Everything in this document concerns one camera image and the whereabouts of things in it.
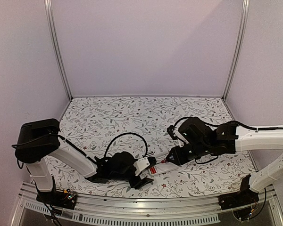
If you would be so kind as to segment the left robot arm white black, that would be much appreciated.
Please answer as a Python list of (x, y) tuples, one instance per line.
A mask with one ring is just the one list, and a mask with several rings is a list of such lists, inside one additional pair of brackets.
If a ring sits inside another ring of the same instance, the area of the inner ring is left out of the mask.
[(50, 204), (57, 204), (61, 195), (53, 188), (55, 182), (48, 171), (44, 159), (46, 156), (64, 162), (93, 183), (105, 184), (110, 180), (127, 181), (131, 188), (138, 190), (153, 182), (153, 179), (141, 178), (140, 175), (156, 163), (154, 157), (145, 155), (136, 159), (126, 151), (111, 157), (89, 156), (62, 135), (59, 121), (54, 118), (23, 124), (18, 141), (12, 147), (15, 149), (17, 160), (26, 165), (38, 189), (42, 191), (43, 198)]

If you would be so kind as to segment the red orange battery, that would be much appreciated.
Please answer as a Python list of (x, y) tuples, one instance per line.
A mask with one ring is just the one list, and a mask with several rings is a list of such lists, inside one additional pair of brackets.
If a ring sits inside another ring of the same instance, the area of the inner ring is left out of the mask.
[(150, 168), (150, 172), (151, 172), (151, 174), (156, 174), (155, 168), (154, 168), (154, 167), (151, 167), (151, 168)]

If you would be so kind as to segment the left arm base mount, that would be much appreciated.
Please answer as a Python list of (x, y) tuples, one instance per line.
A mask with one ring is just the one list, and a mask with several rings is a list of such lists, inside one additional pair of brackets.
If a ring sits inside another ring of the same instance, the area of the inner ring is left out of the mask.
[(47, 205), (73, 210), (76, 206), (77, 193), (57, 191), (54, 189), (50, 192), (38, 191), (36, 200)]

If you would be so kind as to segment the small white remote control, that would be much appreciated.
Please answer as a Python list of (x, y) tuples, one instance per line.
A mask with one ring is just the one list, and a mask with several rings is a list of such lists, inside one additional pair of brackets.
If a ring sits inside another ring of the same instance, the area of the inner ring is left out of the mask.
[(151, 151), (148, 151), (148, 153), (145, 155), (145, 157), (155, 157), (155, 158), (160, 158), (161, 156), (165, 156), (168, 154), (167, 150), (163, 149), (154, 149)]

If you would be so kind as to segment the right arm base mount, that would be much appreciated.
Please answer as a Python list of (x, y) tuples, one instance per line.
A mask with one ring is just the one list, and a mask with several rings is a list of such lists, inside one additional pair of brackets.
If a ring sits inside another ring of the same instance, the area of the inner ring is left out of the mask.
[[(222, 210), (237, 208), (244, 205), (255, 204), (259, 201), (258, 193), (250, 190), (250, 175), (244, 177), (237, 192), (218, 196), (218, 204)], [(248, 207), (246, 210), (234, 211), (234, 217), (240, 221), (250, 220), (255, 217), (256, 208)]]

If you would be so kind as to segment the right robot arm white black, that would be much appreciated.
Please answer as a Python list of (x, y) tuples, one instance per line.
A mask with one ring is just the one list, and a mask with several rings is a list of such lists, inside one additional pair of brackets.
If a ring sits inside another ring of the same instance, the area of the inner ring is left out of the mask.
[(170, 150), (166, 160), (181, 166), (206, 155), (217, 158), (223, 154), (251, 150), (281, 150), (276, 160), (242, 180), (246, 187), (234, 196), (238, 205), (245, 205), (252, 199), (253, 192), (259, 193), (283, 177), (283, 125), (252, 127), (229, 121), (216, 125), (215, 129), (212, 127), (198, 117), (184, 117), (170, 125), (167, 133), (179, 145)]

